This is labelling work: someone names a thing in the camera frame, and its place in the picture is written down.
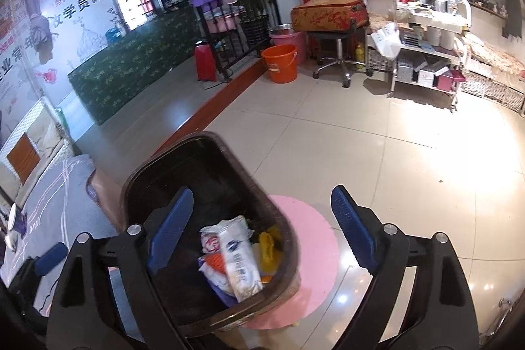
pink bucket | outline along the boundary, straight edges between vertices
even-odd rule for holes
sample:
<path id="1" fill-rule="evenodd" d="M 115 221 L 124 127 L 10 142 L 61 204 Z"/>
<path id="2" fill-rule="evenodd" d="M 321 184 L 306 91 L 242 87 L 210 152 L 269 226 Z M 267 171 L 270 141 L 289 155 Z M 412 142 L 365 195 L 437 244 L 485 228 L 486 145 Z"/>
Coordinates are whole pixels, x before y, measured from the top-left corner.
<path id="1" fill-rule="evenodd" d="M 306 61 L 306 35 L 304 32 L 290 34 L 271 34 L 275 45 L 293 45 L 297 50 L 297 64 Z"/>

purple cup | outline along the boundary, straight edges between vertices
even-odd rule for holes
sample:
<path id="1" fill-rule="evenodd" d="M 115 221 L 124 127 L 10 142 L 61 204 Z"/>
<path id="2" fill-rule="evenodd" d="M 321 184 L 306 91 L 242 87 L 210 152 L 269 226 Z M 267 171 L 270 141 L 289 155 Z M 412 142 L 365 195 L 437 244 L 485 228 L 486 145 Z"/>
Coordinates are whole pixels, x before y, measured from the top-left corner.
<path id="1" fill-rule="evenodd" d="M 16 203 L 12 204 L 11 212 L 9 213 L 9 220 L 7 221 L 7 230 L 17 231 L 22 236 L 26 234 L 27 224 L 26 217 L 18 208 Z"/>

orange suitcase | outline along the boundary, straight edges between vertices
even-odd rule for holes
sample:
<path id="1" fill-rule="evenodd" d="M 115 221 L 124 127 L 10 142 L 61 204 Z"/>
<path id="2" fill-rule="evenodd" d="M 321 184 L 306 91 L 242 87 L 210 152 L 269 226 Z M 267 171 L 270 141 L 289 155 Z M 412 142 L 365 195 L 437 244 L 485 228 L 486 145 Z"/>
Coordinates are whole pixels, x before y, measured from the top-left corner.
<path id="1" fill-rule="evenodd" d="M 355 20 L 368 24 L 363 0 L 311 0 L 291 11 L 293 29 L 298 32 L 346 32 Z"/>

blue gripper pad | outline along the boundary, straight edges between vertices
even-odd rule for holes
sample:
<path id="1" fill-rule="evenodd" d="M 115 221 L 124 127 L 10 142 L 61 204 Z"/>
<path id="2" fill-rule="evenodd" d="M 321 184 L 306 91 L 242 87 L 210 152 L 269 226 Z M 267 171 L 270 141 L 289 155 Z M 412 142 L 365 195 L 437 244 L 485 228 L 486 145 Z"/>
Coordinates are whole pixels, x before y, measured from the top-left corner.
<path id="1" fill-rule="evenodd" d="M 355 212 L 342 189 L 335 187 L 330 198 L 332 212 L 339 223 L 359 265 L 374 274 L 379 265 L 375 259 L 375 241 L 363 221 Z"/>
<path id="2" fill-rule="evenodd" d="M 67 257 L 67 246 L 62 242 L 55 244 L 50 250 L 48 250 L 43 256 L 39 257 L 35 261 L 35 274 L 36 276 L 45 276 L 51 270 L 59 265 L 60 261 Z"/>
<path id="3" fill-rule="evenodd" d="M 185 188 L 151 239 L 146 268 L 150 275 L 166 267 L 193 212 L 193 193 Z"/>

pink circular mat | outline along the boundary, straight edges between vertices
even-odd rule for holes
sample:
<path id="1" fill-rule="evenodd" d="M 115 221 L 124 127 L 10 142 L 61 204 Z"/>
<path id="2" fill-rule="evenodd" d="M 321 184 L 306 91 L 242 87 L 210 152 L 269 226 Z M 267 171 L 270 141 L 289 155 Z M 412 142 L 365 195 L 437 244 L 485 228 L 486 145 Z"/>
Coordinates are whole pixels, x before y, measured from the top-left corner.
<path id="1" fill-rule="evenodd" d="M 331 291 L 339 262 L 339 247 L 332 228 L 315 208 L 287 196 L 270 198 L 296 232 L 301 286 L 287 302 L 243 325 L 259 330 L 292 325 L 312 313 Z"/>

